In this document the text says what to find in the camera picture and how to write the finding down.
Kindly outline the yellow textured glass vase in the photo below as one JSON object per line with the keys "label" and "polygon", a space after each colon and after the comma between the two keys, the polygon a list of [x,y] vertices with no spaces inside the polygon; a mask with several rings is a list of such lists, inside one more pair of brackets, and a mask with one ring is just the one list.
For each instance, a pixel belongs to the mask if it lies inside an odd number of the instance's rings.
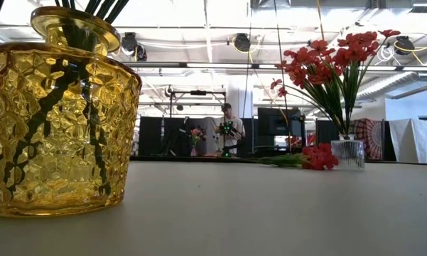
{"label": "yellow textured glass vase", "polygon": [[[56,20],[50,17],[32,26],[43,37],[41,43],[0,44],[0,215],[70,215],[108,208],[124,198],[141,78],[110,58],[110,53],[66,48],[61,31],[43,32],[44,25]],[[4,182],[5,165],[28,131],[27,121],[39,111],[38,101],[53,91],[55,80],[63,75],[53,73],[52,66],[57,59],[66,65],[76,58],[89,61],[90,96],[99,115],[96,134],[104,132],[101,146],[110,195],[98,191],[102,180],[82,113],[86,102],[79,83],[69,84],[49,111],[50,129],[38,127],[31,141],[39,145],[25,148],[19,156],[18,163],[27,160],[28,164],[22,171],[12,171],[13,178]]]}

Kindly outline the clear ribbed glass vase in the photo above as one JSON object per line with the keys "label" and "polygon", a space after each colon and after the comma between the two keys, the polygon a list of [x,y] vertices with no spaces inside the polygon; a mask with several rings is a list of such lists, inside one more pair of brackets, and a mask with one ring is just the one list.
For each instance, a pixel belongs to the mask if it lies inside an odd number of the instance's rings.
{"label": "clear ribbed glass vase", "polygon": [[353,134],[339,136],[331,141],[333,156],[338,160],[335,167],[343,171],[364,170],[364,142],[355,139]]}

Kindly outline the red artificial flower bunch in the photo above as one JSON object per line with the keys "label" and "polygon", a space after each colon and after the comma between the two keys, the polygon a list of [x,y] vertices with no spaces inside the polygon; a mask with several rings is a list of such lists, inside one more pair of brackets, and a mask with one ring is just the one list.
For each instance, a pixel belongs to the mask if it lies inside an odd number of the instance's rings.
{"label": "red artificial flower bunch", "polygon": [[326,143],[318,146],[305,146],[301,153],[297,154],[262,157],[258,162],[280,168],[302,168],[317,171],[331,170],[339,165],[338,158],[332,153],[331,145]]}
{"label": "red artificial flower bunch", "polygon": [[291,85],[275,80],[283,97],[292,89],[307,97],[309,102],[325,114],[341,135],[349,134],[352,111],[357,93],[369,65],[384,43],[400,31],[383,30],[350,33],[338,41],[338,48],[330,48],[327,41],[313,41],[298,51],[286,50],[276,67],[288,74]]}

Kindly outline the white draped cover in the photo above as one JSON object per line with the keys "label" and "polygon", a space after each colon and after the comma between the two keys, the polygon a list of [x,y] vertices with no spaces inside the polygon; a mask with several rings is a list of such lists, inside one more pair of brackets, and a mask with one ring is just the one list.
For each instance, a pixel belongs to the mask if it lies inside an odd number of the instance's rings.
{"label": "white draped cover", "polygon": [[427,121],[389,121],[391,141],[398,162],[427,164]]}

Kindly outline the person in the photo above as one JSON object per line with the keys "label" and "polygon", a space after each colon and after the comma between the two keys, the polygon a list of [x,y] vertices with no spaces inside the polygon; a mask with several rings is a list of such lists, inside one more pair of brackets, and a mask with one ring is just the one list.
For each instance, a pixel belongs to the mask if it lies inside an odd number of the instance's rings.
{"label": "person", "polygon": [[226,148],[223,155],[237,156],[237,148],[246,138],[243,121],[234,115],[230,103],[223,104],[222,113],[215,131],[222,137],[220,142]]}

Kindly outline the black monitor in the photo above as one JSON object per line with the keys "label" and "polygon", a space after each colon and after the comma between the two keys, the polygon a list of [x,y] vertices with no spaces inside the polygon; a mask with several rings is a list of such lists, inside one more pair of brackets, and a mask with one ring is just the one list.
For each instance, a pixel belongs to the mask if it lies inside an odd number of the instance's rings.
{"label": "black monitor", "polygon": [[301,112],[298,109],[280,110],[262,108],[257,110],[258,134],[263,136],[302,135]]}

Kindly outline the patterned mandala tapestry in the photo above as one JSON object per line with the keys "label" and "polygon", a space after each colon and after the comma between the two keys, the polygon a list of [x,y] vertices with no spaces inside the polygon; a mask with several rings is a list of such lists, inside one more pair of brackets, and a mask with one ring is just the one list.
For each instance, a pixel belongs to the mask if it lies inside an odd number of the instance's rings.
{"label": "patterned mandala tapestry", "polygon": [[363,142],[365,159],[382,160],[382,121],[366,118],[352,120],[350,131],[356,140]]}

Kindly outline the pink flower bunch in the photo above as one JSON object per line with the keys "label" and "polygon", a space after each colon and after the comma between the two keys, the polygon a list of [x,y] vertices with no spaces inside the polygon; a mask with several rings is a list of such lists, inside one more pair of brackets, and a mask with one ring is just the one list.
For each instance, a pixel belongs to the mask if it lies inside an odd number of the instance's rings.
{"label": "pink flower bunch", "polygon": [[198,144],[198,142],[203,142],[205,141],[205,134],[204,132],[200,129],[200,128],[194,128],[191,130],[191,142],[192,142],[192,149],[191,149],[191,156],[197,156],[197,149],[196,146]]}

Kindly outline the long ceiling light bar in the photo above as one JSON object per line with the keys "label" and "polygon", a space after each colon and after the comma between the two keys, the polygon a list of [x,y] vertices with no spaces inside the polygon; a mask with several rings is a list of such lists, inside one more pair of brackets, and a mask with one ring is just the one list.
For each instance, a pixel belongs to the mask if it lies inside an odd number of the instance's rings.
{"label": "long ceiling light bar", "polygon": [[[177,63],[177,62],[124,62],[131,68],[200,68],[200,69],[262,69],[276,70],[274,64],[261,63]],[[396,72],[427,72],[427,66],[378,66],[371,65],[368,71],[396,71]]]}

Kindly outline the green stems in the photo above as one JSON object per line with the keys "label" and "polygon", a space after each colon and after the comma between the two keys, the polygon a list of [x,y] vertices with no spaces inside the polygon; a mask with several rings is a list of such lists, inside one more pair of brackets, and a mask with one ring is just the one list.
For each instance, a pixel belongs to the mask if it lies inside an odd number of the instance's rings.
{"label": "green stems", "polygon": [[[43,20],[48,20],[50,17],[54,17],[57,20],[44,25],[43,32],[49,33],[51,31],[57,31],[59,29],[59,25],[57,22],[60,20],[58,18],[59,11],[56,11],[54,7],[41,7],[36,9],[31,18],[32,26],[41,25]],[[28,161],[25,160],[21,163],[18,163],[19,156],[23,153],[23,150],[27,147],[35,149],[39,143],[33,143],[31,141],[33,135],[37,132],[38,127],[43,124],[45,128],[50,129],[50,122],[46,119],[49,111],[53,109],[53,107],[61,101],[63,94],[68,89],[68,85],[80,84],[79,78],[79,69],[78,65],[88,59],[80,59],[76,58],[74,60],[69,60],[67,64],[63,64],[61,59],[57,59],[55,65],[52,66],[51,71],[54,73],[56,71],[62,71],[63,75],[60,78],[55,80],[55,88],[52,92],[50,92],[47,96],[40,99],[38,104],[40,109],[36,112],[28,121],[27,127],[28,131],[22,140],[20,140],[17,144],[15,154],[11,161],[7,162],[4,169],[4,182],[9,181],[10,178],[13,178],[12,171],[23,170]]]}

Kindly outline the black partition panel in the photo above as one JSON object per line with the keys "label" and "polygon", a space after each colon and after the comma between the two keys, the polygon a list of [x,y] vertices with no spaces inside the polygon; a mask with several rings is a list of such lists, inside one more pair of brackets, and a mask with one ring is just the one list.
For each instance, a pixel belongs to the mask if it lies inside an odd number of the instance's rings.
{"label": "black partition panel", "polygon": [[230,152],[235,154],[238,157],[246,158],[250,156],[252,152],[253,144],[253,130],[252,130],[252,120],[251,119],[239,119],[235,118],[233,120],[234,128],[240,132],[237,135],[237,139],[233,141],[233,144],[236,145],[234,149],[231,149]]}
{"label": "black partition panel", "polygon": [[329,120],[317,120],[315,122],[316,144],[330,143],[339,139],[339,129]]}
{"label": "black partition panel", "polygon": [[200,129],[204,139],[196,144],[198,156],[215,154],[218,149],[212,117],[202,119],[175,117],[142,117],[139,130],[139,156],[190,156],[193,148],[191,131]]}

